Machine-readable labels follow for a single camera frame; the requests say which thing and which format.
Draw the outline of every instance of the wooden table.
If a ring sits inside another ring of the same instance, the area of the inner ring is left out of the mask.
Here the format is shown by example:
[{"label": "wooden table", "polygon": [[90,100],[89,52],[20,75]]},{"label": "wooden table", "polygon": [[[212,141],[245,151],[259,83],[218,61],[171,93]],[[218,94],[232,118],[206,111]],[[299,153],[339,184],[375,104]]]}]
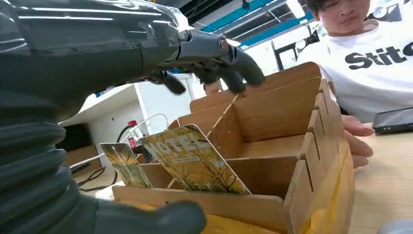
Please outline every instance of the wooden table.
[{"label": "wooden table", "polygon": [[350,234],[376,234],[393,220],[413,220],[413,133],[360,137],[374,150],[355,172]]}]

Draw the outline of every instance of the gray robot arm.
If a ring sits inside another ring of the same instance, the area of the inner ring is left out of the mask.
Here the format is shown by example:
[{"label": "gray robot arm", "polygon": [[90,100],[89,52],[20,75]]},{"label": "gray robot arm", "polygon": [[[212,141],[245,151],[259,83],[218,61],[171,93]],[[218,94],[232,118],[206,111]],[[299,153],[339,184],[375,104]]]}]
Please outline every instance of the gray robot arm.
[{"label": "gray robot arm", "polygon": [[0,0],[0,233],[202,231],[190,202],[145,212],[81,195],[55,148],[57,123],[110,85],[149,80],[182,93],[171,68],[221,77],[233,92],[243,78],[264,81],[247,54],[185,26],[176,9],[137,0]]}]

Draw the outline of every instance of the young man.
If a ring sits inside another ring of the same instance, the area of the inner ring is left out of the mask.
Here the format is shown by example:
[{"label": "young man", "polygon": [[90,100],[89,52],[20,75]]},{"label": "young man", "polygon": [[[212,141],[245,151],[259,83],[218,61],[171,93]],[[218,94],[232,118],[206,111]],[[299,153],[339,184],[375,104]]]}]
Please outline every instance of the young man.
[{"label": "young man", "polygon": [[[305,48],[298,64],[320,66],[342,109],[371,122],[376,113],[413,107],[412,22],[364,21],[370,0],[307,0],[307,6],[328,35]],[[353,135],[374,131],[355,117],[343,116],[343,123],[358,167],[367,165],[373,151]]]}]

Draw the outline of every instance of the card with tree image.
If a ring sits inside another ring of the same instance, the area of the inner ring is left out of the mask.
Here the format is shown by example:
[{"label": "card with tree image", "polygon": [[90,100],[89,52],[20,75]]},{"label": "card with tree image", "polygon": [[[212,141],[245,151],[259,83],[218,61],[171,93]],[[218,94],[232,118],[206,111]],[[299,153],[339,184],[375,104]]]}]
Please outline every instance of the card with tree image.
[{"label": "card with tree image", "polygon": [[186,190],[251,194],[196,125],[174,128],[141,141]]},{"label": "card with tree image", "polygon": [[126,186],[152,187],[128,144],[101,143],[100,146]]}]

